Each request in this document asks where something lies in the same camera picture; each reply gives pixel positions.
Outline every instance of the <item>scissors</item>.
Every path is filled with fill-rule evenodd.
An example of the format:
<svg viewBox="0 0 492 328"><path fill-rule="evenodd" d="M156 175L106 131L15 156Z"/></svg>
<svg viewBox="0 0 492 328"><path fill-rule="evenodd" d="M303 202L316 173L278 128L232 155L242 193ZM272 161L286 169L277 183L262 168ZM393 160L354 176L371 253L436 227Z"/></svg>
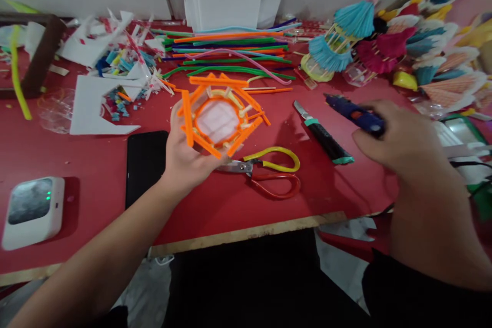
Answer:
<svg viewBox="0 0 492 328"><path fill-rule="evenodd" d="M282 152L290 156L294 161L294 167L286 168L278 164L274 164L272 162L259 159L263 155L273 151ZM229 173L246 173L246 175L250 178L250 183L259 192L275 200L285 200L295 196L299 192L301 188L301 181L296 175L291 173L297 172L301 164L299 162L299 158L297 157L297 155L294 154L291 150L279 146L274 146L274 147L267 148L263 151L260 151L256 154L245 156L242 160L243 161L232 160L230 163L220 166L219 168L217 168L217 170L222 172L229 172ZM263 167L272 168L279 172L285 172L285 173L270 173L270 174L255 175L253 174L254 164L261 164ZM277 193L270 192L259 183L270 179L288 179L292 184L292 188L286 194L277 194Z"/></svg>

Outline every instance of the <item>yellow scissors handle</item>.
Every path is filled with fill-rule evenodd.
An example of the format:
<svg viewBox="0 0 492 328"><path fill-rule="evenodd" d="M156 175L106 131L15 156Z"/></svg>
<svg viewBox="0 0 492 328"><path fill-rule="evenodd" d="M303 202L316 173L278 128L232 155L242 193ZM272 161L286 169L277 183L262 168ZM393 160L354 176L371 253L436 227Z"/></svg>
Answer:
<svg viewBox="0 0 492 328"><path fill-rule="evenodd" d="M277 164L273 164L272 162L262 160L262 163L263 163L263 166L264 167L272 168L272 169L275 169L275 170L277 170L279 172L288 172L288 173L297 172L299 170L299 168L301 167L301 163L300 163L299 158L297 157L297 155L294 154L291 150L286 149L286 148L283 148L283 147L280 147L280 146L273 146L273 147L264 149L263 151L260 151L260 152L258 152L256 154L245 156L243 158L243 160L244 161L248 161L248 160L251 160L251 159L257 159L257 158L260 158L263 155L265 155L265 154L267 154L269 152L272 152L272 151L283 152L284 154L287 154L288 156L290 156L292 158L292 160L294 161L294 167L293 168L286 168L286 167L283 167L283 166L280 166L280 165L277 165Z"/></svg>

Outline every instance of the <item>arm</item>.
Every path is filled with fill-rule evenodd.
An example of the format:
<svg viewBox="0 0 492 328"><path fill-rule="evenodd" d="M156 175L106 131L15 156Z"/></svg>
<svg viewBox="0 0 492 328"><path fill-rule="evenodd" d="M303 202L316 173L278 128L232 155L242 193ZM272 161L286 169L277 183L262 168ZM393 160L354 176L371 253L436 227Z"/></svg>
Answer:
<svg viewBox="0 0 492 328"><path fill-rule="evenodd" d="M118 299L174 208L229 158L204 156L186 144L171 112L162 178L94 237L26 302L9 327L80 326L106 313Z"/></svg>
<svg viewBox="0 0 492 328"><path fill-rule="evenodd" d="M394 171L400 182L390 255L443 282L492 290L492 264L475 232L468 192L445 157L431 122L390 101L366 107L384 118L386 133L376 140L358 130L354 140L365 155Z"/></svg>

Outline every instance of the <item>hand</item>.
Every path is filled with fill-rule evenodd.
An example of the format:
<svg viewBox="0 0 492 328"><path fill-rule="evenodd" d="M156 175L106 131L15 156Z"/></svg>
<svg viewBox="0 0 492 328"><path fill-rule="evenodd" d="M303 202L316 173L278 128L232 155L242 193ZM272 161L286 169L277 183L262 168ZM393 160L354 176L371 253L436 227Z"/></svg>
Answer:
<svg viewBox="0 0 492 328"><path fill-rule="evenodd" d="M196 145L196 149L188 146L186 135L181 129L185 124L184 117L177 115L181 105L182 100L178 101L171 111L171 131L166 144L166 170L159 182L165 183L173 190L187 193L230 158L226 149L219 150L222 158L217 159L213 155L204 155L197 151L203 151L200 146Z"/></svg>
<svg viewBox="0 0 492 328"><path fill-rule="evenodd" d="M453 172L429 119L388 100L370 101L361 106L374 110L386 122L381 140L362 130L353 133L360 151L369 158L393 170L400 178L437 170Z"/></svg>

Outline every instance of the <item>red scissors handle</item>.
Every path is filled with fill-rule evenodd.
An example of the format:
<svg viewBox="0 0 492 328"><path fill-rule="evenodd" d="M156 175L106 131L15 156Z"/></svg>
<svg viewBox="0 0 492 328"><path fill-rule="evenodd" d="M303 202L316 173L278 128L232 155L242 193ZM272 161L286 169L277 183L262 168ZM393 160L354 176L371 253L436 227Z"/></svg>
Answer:
<svg viewBox="0 0 492 328"><path fill-rule="evenodd" d="M267 190L265 187L263 187L262 185L260 185L258 183L258 182L262 182L262 181L266 181L266 180L270 180L270 179L288 179L292 184L292 188L286 194L276 194L276 193L270 192L269 190ZM301 188L300 179L296 175L291 174L291 173L272 173L272 174L253 175L251 177L250 182L263 195L271 197L275 200L285 200L285 199L291 198L291 197L297 195L297 193L299 192L299 190Z"/></svg>

